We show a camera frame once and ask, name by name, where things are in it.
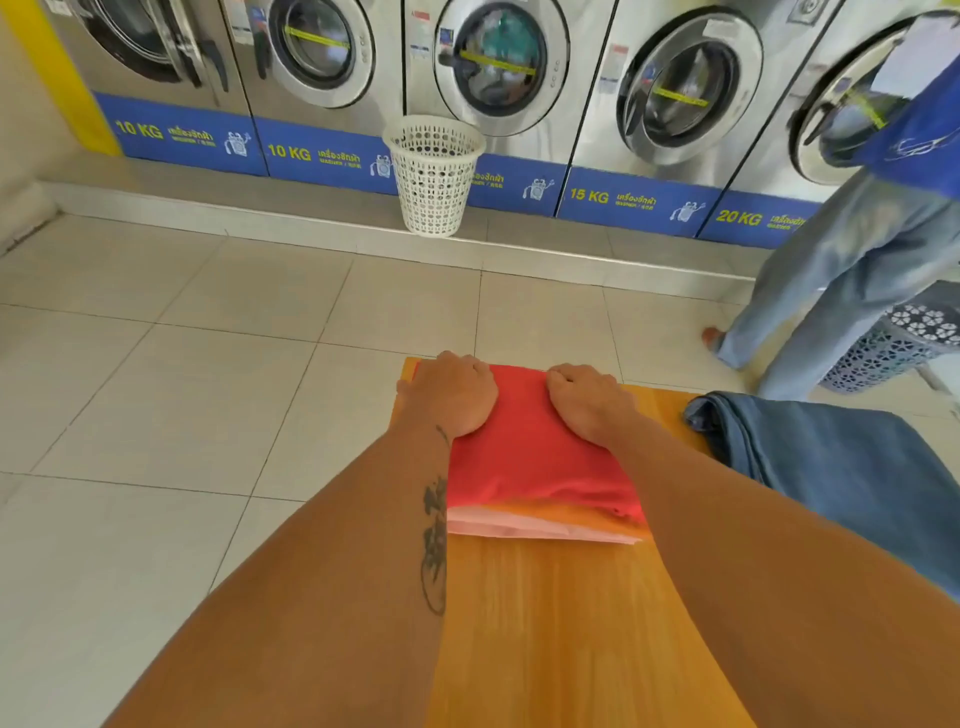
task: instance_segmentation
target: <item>washing machine door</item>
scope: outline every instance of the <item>washing machine door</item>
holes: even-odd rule
[[[678,164],[716,144],[754,98],[763,64],[756,29],[732,12],[698,14],[640,50],[624,74],[617,125],[650,164]]]
[[[115,59],[144,78],[195,87],[206,77],[181,0],[69,0],[74,15]]]
[[[340,109],[370,85],[373,33],[357,0],[272,0],[267,31],[274,78],[303,101]]]
[[[554,0],[450,0],[434,43],[437,86],[458,119],[487,136],[530,129],[556,103],[569,37]]]
[[[837,185],[849,179],[857,150],[909,103],[870,86],[911,24],[891,28],[834,66],[801,107],[790,156],[811,182]]]

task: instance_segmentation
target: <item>yellow wall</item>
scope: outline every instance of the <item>yellow wall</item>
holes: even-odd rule
[[[0,11],[73,133],[87,149],[119,155],[120,147],[73,61],[50,26],[40,0],[0,0]]]

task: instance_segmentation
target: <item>stainless steel washer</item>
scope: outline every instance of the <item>stainless steel washer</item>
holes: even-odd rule
[[[222,0],[273,177],[396,194],[401,11],[384,0]]]
[[[216,3],[42,4],[125,154],[266,174]]]
[[[846,0],[700,237],[776,248],[857,169],[856,151],[907,101],[871,90],[874,76],[939,0]]]
[[[694,236],[840,0],[620,0],[559,216]]]
[[[407,111],[488,138],[469,203],[553,215],[613,0],[407,0]]]

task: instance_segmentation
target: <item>hand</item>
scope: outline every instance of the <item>hand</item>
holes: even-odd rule
[[[412,382],[396,383],[396,393],[401,420],[428,419],[447,441],[468,435],[486,422],[499,394],[487,364],[453,352],[424,359]]]
[[[609,449],[616,433],[639,417],[634,399],[616,379],[590,366],[553,367],[547,372],[546,388],[566,426],[601,448]]]

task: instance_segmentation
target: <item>white plastic basket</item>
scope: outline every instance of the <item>white plastic basket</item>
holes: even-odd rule
[[[403,116],[387,125],[383,140],[394,159],[407,228],[428,237],[456,232],[486,137],[462,121]]]

